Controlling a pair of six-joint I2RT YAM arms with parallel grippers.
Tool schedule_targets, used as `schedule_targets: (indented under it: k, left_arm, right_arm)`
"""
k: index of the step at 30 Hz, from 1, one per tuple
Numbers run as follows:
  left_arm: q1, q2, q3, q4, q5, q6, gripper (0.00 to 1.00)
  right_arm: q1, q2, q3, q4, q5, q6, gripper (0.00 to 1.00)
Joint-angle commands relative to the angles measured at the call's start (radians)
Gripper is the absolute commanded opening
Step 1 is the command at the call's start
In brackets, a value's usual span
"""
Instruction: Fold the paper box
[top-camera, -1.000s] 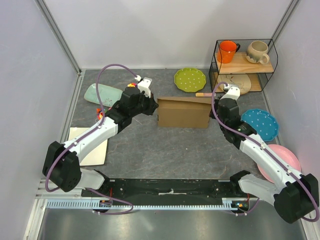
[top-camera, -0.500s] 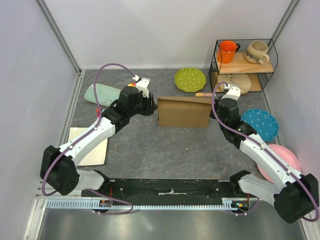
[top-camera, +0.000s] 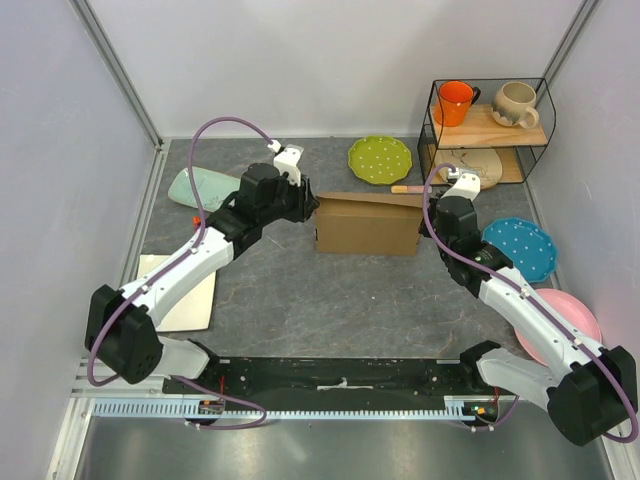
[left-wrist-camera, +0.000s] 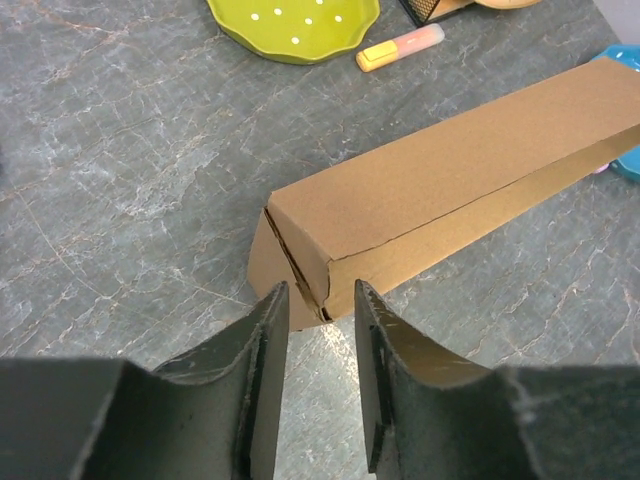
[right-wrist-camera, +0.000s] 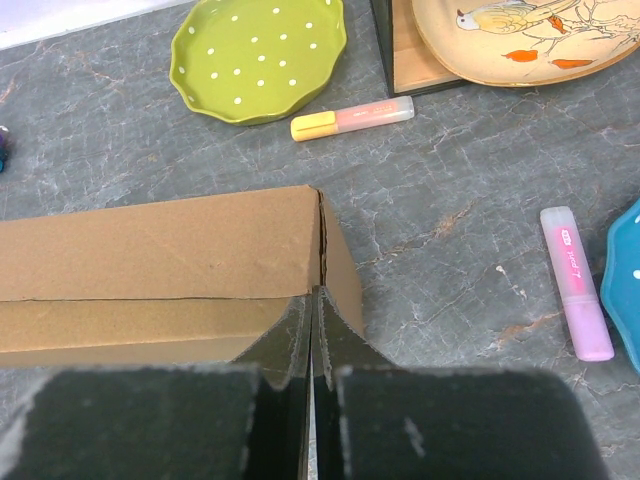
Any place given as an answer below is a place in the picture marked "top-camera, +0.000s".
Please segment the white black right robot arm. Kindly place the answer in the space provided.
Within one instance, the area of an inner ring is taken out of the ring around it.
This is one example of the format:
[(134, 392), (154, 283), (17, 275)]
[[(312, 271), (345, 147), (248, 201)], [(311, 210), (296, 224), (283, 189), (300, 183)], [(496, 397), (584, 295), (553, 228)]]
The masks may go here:
[(506, 319), (543, 358), (511, 355), (486, 341), (458, 368), (458, 381), (477, 394), (497, 386), (537, 405), (571, 443), (603, 436), (629, 444), (639, 436), (636, 361), (623, 347), (611, 349), (574, 327), (526, 281), (529, 262), (513, 261), (511, 247), (525, 249), (507, 228), (505, 245), (488, 242), (471, 199), (458, 195), (423, 200), (422, 233), (436, 243), (448, 273), (476, 299)]

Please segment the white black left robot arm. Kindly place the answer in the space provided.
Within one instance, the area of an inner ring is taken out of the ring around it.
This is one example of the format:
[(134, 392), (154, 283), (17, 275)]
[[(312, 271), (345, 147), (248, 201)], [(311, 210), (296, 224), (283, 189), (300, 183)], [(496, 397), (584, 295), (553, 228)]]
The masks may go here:
[(198, 393), (215, 389), (220, 371), (209, 351), (192, 341), (160, 339), (157, 326), (203, 280), (260, 240), (267, 225), (304, 222), (317, 206), (308, 178), (295, 164), (251, 165), (238, 190), (167, 260), (134, 282), (94, 292), (85, 337), (90, 383), (99, 385), (94, 363), (101, 361), (130, 384), (163, 375), (184, 377)]

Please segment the brown cardboard box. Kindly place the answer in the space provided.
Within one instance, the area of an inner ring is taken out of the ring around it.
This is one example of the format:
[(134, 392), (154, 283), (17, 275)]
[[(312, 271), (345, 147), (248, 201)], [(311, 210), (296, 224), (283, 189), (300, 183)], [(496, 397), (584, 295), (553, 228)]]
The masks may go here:
[(324, 192), (314, 213), (316, 250), (331, 254), (413, 256), (420, 241), (419, 195)]

